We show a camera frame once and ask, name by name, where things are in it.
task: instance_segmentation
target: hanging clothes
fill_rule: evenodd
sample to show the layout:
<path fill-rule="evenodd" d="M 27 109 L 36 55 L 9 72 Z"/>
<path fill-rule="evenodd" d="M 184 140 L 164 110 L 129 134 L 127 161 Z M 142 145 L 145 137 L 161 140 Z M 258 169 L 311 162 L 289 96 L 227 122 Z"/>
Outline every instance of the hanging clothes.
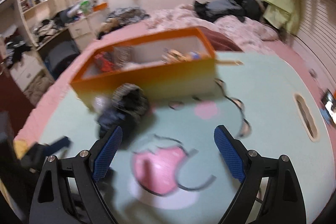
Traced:
<path fill-rule="evenodd" d="M 264 0 L 269 3 L 263 17 L 277 29 L 296 34 L 300 27 L 301 0 Z"/>

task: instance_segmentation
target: orange box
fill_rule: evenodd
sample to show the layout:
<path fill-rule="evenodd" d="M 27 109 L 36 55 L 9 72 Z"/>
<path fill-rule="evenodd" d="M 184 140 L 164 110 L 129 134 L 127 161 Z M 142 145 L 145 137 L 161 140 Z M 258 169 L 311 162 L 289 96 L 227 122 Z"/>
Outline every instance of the orange box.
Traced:
<path fill-rule="evenodd" d="M 107 2 L 103 2 L 101 4 L 98 4 L 98 5 L 94 6 L 94 7 L 92 7 L 92 10 L 94 12 L 97 12 L 97 11 L 100 11 L 100 10 L 104 10 L 106 8 L 107 8 Z"/>
<path fill-rule="evenodd" d="M 202 52 L 202 59 L 172 64 L 158 62 L 160 65 L 95 73 L 94 56 L 102 51 L 112 52 L 118 46 L 133 46 L 142 62 L 161 58 L 164 48 L 182 54 L 189 48 L 197 48 Z M 138 85 L 150 100 L 161 100 L 212 93 L 215 76 L 215 51 L 212 45 L 199 29 L 188 28 L 142 36 L 97 49 L 73 77 L 71 86 L 85 105 L 91 108 L 96 95 L 110 95 L 124 83 Z"/>

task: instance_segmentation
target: handle cutout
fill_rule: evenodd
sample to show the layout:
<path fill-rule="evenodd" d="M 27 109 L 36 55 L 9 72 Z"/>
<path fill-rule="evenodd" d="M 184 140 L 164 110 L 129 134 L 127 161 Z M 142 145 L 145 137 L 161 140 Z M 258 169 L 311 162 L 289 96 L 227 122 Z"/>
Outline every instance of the handle cutout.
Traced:
<path fill-rule="evenodd" d="M 307 135 L 312 142 L 316 142 L 320 139 L 320 134 L 316 128 L 314 119 L 310 114 L 309 108 L 304 100 L 304 98 L 299 95 L 294 95 L 295 103 L 298 106 L 300 117 L 302 123 L 306 129 Z"/>

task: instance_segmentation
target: smartphone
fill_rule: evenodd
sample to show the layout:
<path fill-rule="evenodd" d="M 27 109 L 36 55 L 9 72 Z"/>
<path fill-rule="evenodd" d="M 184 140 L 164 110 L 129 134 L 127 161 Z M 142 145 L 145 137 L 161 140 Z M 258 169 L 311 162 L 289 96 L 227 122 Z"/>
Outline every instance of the smartphone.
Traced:
<path fill-rule="evenodd" d="M 336 100 L 330 90 L 327 90 L 322 97 L 322 104 L 326 108 L 331 120 L 336 124 Z"/>

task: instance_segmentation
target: white drawer unit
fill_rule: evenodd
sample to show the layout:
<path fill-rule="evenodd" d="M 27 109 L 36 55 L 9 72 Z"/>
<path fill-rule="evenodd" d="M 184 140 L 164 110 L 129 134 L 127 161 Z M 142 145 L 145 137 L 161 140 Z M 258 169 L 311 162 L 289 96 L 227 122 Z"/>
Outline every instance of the white drawer unit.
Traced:
<path fill-rule="evenodd" d="M 27 69 L 27 67 L 34 61 L 37 61 L 33 56 L 32 52 L 24 52 L 22 54 L 22 60 L 13 65 L 10 70 L 10 74 L 12 75 L 14 80 L 17 80 L 20 75 Z"/>
<path fill-rule="evenodd" d="M 92 33 L 87 33 L 81 37 L 75 38 L 78 49 L 82 52 L 95 39 Z"/>
<path fill-rule="evenodd" d="M 42 65 L 37 61 L 37 59 L 35 59 L 26 67 L 24 72 L 19 76 L 19 78 L 16 80 L 16 84 L 22 91 L 24 91 L 42 69 Z"/>
<path fill-rule="evenodd" d="M 109 12 L 110 12 L 109 9 L 104 9 L 101 11 L 93 12 L 92 14 L 86 16 L 86 20 L 90 26 L 90 29 L 94 34 L 98 33 L 101 24 L 106 21 Z"/>
<path fill-rule="evenodd" d="M 91 29 L 86 19 L 70 23 L 68 27 L 72 38 L 77 38 L 86 33 L 91 33 Z"/>

